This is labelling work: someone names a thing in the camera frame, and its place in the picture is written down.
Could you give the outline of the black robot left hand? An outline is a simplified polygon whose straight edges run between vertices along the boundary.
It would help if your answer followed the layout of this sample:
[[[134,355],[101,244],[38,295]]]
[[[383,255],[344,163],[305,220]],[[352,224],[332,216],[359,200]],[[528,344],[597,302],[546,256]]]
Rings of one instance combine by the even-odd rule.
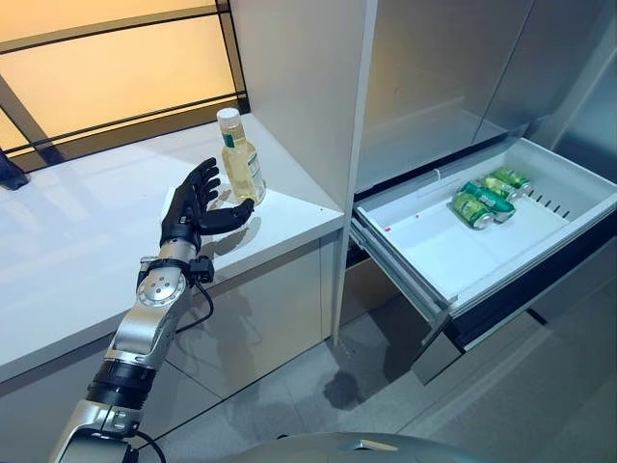
[[[233,232],[247,223],[255,209],[252,199],[240,205],[208,210],[218,198],[221,181],[214,157],[207,158],[176,187],[171,204],[163,217],[159,244],[174,239],[184,240],[197,249],[204,235]]]

